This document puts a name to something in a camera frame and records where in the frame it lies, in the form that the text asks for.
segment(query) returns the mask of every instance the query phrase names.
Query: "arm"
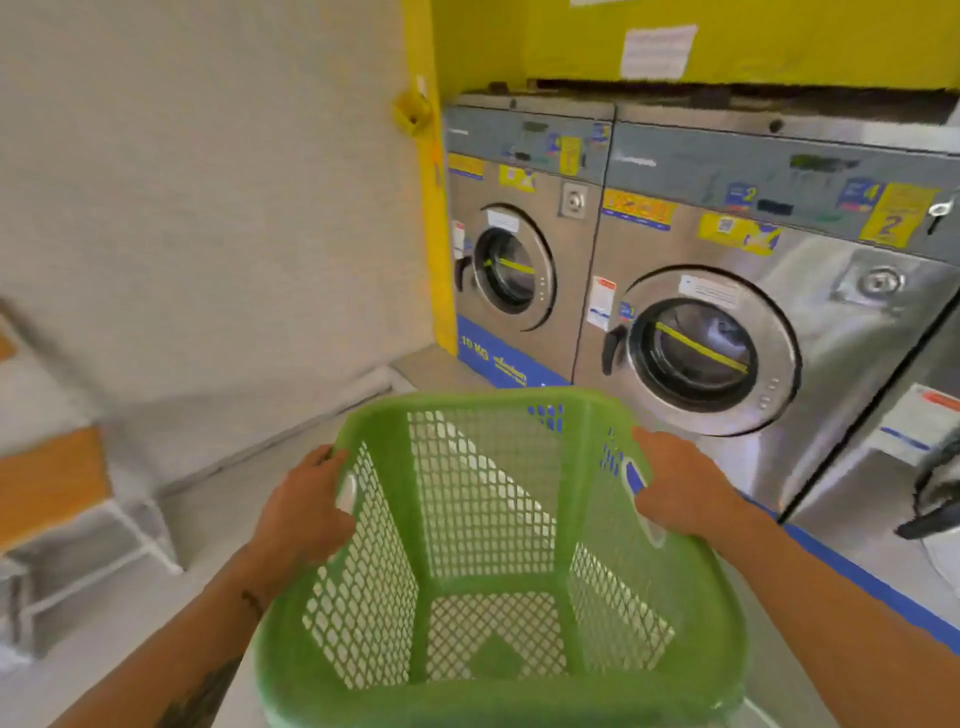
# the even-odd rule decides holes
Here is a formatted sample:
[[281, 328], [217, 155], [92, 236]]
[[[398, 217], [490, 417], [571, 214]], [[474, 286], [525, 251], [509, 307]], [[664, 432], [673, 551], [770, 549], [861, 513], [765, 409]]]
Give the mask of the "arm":
[[353, 535], [334, 505], [338, 451], [309, 453], [274, 490], [249, 543], [203, 592], [95, 685], [51, 728], [208, 728], [270, 602], [308, 563]]
[[743, 574], [840, 725], [960, 725], [960, 658], [808, 554], [692, 443], [639, 427], [634, 438], [654, 472], [636, 510]]

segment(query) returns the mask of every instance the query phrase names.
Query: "gray control panel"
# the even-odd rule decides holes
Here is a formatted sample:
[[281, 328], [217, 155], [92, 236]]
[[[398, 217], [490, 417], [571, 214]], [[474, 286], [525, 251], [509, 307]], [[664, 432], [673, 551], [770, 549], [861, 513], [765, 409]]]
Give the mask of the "gray control panel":
[[960, 158], [619, 122], [607, 186], [960, 264]]
[[444, 117], [448, 153], [603, 184], [610, 121], [473, 107]]

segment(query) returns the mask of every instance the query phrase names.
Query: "green plastic basket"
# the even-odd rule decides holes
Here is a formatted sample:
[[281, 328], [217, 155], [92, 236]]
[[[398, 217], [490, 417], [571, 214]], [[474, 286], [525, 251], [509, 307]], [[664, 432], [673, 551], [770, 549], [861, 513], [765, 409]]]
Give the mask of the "green plastic basket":
[[356, 535], [254, 642], [271, 724], [635, 728], [736, 707], [739, 604], [705, 544], [636, 513], [632, 424], [576, 387], [351, 414]]

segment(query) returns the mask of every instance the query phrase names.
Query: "number 1 sticker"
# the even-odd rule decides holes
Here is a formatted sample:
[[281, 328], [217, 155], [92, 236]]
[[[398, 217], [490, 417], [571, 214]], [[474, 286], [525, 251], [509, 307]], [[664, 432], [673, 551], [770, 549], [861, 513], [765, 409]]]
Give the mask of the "number 1 sticker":
[[860, 231], [860, 239], [906, 248], [910, 235], [924, 220], [939, 191], [912, 184], [887, 184], [874, 212]]

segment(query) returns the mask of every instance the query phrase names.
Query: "round door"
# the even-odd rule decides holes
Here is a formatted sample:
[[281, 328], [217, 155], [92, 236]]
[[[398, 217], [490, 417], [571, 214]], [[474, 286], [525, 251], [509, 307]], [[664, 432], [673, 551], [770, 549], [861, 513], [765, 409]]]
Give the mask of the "round door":
[[612, 375], [658, 418], [688, 432], [737, 435], [774, 420], [790, 401], [794, 339], [746, 283], [671, 269], [638, 281], [622, 300], [637, 316]]
[[556, 295], [549, 249], [534, 224], [515, 209], [491, 205], [481, 215], [472, 261], [477, 290], [507, 325], [536, 328]]

